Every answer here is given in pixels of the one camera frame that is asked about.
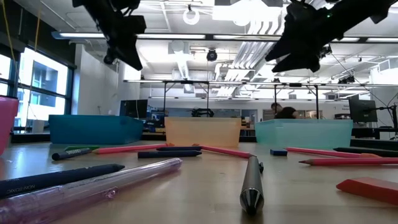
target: wooden table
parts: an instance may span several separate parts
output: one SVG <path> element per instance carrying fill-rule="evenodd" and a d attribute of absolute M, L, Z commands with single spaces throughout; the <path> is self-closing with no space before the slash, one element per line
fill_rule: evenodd
<path fill-rule="evenodd" d="M 159 142 L 137 142 L 153 144 Z M 13 146 L 0 157 L 0 179 L 43 174 L 108 163 L 132 168 L 161 161 L 137 160 L 136 153 L 89 154 L 54 162 L 51 154 L 65 146 L 48 143 Z M 180 172 L 121 192 L 104 202 L 57 223 L 397 223 L 398 207 L 340 192 L 335 185 L 355 177 L 376 177 L 398 182 L 396 166 L 310 167 L 298 161 L 310 157 L 290 153 L 272 157 L 255 143 L 241 143 L 264 163 L 263 213 L 249 218 L 239 204 L 247 160 L 204 152 L 184 158 Z"/>

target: blue plastic bin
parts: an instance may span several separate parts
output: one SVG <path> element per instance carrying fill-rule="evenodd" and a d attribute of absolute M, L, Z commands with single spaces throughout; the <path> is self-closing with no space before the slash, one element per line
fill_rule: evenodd
<path fill-rule="evenodd" d="M 352 120 L 273 119 L 256 123 L 257 142 L 272 148 L 349 147 Z"/>
<path fill-rule="evenodd" d="M 139 141 L 144 123 L 128 116 L 50 115 L 54 144 L 127 144 Z"/>

